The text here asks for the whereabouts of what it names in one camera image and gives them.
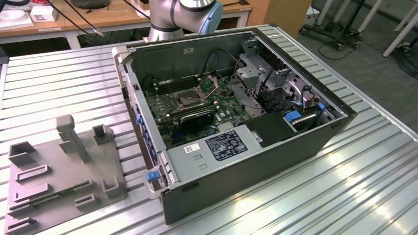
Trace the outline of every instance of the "motherboard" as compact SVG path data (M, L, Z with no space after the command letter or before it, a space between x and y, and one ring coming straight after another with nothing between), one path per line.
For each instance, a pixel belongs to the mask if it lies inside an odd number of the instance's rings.
M153 83L144 93L166 148L228 130L249 119L230 91L229 77L205 75L181 84Z

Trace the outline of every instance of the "power supply label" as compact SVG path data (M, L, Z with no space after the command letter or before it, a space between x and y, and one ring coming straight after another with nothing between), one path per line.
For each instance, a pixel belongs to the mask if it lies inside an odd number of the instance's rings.
M222 161L248 150L234 131L214 136L205 142L217 161Z

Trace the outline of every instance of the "wooden desk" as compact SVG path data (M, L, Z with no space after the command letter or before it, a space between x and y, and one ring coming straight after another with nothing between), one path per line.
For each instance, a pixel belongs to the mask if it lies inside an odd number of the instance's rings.
M54 6L80 28L88 33L93 33L89 25L64 1L56 0ZM149 27L148 19L140 18L136 15L134 9L121 0L110 0L108 7L92 10L89 13L86 13L85 9L76 9L90 24L100 28L102 32ZM239 18L236 27L244 27L251 10L252 7L249 5L243 6L239 3L225 5L221 18ZM33 24L33 27L0 31L0 44L65 37L70 49L80 48L77 36L82 35L84 32L62 16L58 15L56 22Z
M58 9L61 9L62 3L61 0L54 1ZM32 27L0 31L0 44L64 37L64 31L65 20L62 16L57 16L54 22L33 22Z

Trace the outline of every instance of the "green circuit board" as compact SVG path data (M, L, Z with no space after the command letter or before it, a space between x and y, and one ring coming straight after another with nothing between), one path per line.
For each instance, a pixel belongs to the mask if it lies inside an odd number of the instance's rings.
M217 89L212 81L213 77L205 76L197 87L160 95L145 92L146 103L168 149L216 134L220 124L229 122L234 127L249 119L239 101L230 95L226 80L217 77ZM198 131L180 131L178 119L204 111L213 111L212 123Z

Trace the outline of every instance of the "metal slatted table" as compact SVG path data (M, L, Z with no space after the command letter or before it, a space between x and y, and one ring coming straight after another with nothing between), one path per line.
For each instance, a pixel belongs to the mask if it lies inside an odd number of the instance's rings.
M176 224L141 182L145 169L110 60L112 46L14 57L1 69L0 231L7 146L58 138L53 118L76 131L106 124L116 135L128 198L41 232L57 234L413 234L418 232L416 134L276 27L259 29L359 112L315 157Z

